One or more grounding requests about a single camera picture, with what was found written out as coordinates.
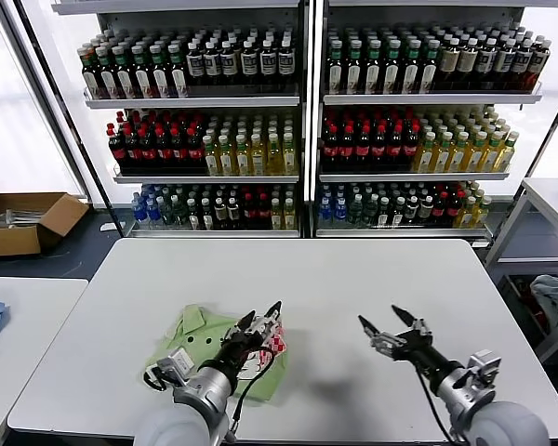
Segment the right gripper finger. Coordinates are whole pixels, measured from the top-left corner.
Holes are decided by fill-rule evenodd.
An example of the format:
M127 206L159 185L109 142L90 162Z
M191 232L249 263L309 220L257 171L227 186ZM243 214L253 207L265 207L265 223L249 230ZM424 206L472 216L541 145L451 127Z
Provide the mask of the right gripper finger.
M363 327L363 331L370 340L370 346L384 356L391 356L397 349L403 348L406 341L394 334L389 334L378 330L370 321L362 315L358 320Z
M392 310L395 315L404 323L404 325L411 331L415 332L421 337L427 337L432 335L432 331L427 326L426 322L422 318L416 318L406 309L400 308L396 305L392 305Z

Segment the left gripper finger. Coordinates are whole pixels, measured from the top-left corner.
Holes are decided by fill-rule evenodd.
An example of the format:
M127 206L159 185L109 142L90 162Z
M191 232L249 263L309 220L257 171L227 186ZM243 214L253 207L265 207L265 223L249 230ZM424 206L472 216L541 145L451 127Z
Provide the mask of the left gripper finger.
M282 301L275 302L263 315L258 316L256 331L261 335L272 335L281 321Z
M251 310L249 313L247 313L234 325L234 327L230 331L230 335L234 335L236 333L242 333L242 332L245 333L250 328L252 322L255 319L255 316L256 316L255 310Z

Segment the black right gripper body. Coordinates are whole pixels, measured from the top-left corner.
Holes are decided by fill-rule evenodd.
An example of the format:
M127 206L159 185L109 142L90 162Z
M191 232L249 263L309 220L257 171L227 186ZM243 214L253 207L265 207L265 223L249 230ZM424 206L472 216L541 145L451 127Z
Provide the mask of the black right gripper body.
M395 361L408 361L426 377L446 377L460 367L432 346L433 337L420 335L416 331L406 331L397 335L404 342L394 350Z

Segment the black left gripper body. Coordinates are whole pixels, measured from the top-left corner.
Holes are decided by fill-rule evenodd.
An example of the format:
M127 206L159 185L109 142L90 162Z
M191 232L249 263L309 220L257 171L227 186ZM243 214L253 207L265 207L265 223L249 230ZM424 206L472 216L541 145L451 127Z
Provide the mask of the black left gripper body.
M221 342L219 352L211 360L214 367L229 372L240 372L252 349L263 344L259 333L236 332Z

